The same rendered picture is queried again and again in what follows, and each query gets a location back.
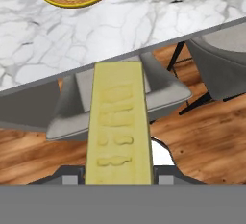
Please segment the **yellow butter stick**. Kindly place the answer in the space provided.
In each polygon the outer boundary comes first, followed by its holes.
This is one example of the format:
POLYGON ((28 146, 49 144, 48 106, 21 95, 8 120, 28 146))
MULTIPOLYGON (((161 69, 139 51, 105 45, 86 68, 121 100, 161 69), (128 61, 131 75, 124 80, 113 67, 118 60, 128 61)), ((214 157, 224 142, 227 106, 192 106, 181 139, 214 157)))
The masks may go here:
POLYGON ((86 183, 151 185, 153 181, 142 64, 97 63, 90 106, 86 183))

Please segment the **grey dining chair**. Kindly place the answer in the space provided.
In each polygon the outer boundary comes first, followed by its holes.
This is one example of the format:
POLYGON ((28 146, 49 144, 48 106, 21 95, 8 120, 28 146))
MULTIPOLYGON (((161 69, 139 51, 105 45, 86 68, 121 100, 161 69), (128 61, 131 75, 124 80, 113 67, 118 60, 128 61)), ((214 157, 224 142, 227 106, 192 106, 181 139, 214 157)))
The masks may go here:
MULTIPOLYGON (((168 116, 191 96, 190 89, 167 71, 151 52, 124 59, 142 63, 149 121, 168 116)), ((88 136, 94 64, 63 79, 47 140, 84 141, 88 136)))
POLYGON ((246 22, 179 42, 168 71, 173 69, 184 45, 199 70, 207 92, 181 110, 179 115, 211 100, 227 102, 246 94, 246 22))

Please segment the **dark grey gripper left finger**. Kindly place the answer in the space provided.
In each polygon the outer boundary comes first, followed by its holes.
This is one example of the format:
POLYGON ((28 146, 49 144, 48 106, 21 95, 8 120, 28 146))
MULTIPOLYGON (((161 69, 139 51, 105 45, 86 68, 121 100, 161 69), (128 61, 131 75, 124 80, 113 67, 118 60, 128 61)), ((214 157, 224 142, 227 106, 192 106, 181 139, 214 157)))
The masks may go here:
POLYGON ((83 165, 63 165, 52 175, 34 181, 34 184, 47 185, 83 185, 85 167, 83 165))

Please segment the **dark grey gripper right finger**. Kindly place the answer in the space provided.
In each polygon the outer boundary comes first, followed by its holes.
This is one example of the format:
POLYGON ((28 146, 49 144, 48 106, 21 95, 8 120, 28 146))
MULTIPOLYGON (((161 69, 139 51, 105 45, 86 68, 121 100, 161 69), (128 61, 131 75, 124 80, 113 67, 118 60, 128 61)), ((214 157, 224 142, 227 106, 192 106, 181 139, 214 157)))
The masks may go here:
POLYGON ((174 165, 158 165, 154 167, 155 183, 157 185, 200 185, 203 182, 185 176, 181 170, 174 165))

